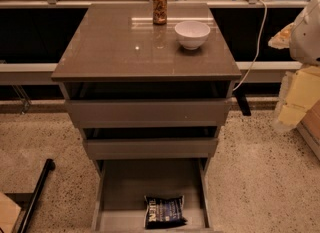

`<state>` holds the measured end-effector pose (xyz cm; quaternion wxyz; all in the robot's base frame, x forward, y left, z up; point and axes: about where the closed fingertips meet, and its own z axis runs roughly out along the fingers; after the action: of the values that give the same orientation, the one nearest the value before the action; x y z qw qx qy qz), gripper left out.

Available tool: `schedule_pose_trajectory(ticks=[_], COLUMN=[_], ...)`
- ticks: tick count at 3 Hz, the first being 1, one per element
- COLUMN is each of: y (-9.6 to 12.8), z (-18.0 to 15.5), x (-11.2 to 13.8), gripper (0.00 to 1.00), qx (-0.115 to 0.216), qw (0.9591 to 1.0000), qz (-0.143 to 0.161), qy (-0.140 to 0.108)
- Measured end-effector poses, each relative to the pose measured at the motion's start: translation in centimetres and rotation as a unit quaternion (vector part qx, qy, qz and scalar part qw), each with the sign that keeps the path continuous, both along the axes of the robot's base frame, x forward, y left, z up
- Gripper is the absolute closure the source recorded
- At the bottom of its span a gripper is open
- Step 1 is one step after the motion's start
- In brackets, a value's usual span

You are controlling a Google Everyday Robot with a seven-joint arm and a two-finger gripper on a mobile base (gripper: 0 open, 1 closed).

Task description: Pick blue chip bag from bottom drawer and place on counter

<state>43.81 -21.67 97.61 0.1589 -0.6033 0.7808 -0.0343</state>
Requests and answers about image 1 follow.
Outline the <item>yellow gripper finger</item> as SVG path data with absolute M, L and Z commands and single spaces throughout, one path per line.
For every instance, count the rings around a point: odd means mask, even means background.
M 291 36 L 291 31 L 294 24 L 290 23 L 284 28 L 282 28 L 275 36 L 273 36 L 269 41 L 268 45 L 275 49 L 286 49 L 289 47 L 289 40 Z

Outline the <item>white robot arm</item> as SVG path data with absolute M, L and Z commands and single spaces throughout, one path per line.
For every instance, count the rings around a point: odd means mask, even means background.
M 275 49 L 288 48 L 292 59 L 302 64 L 320 65 L 320 0 L 310 0 L 293 23 L 269 41 Z

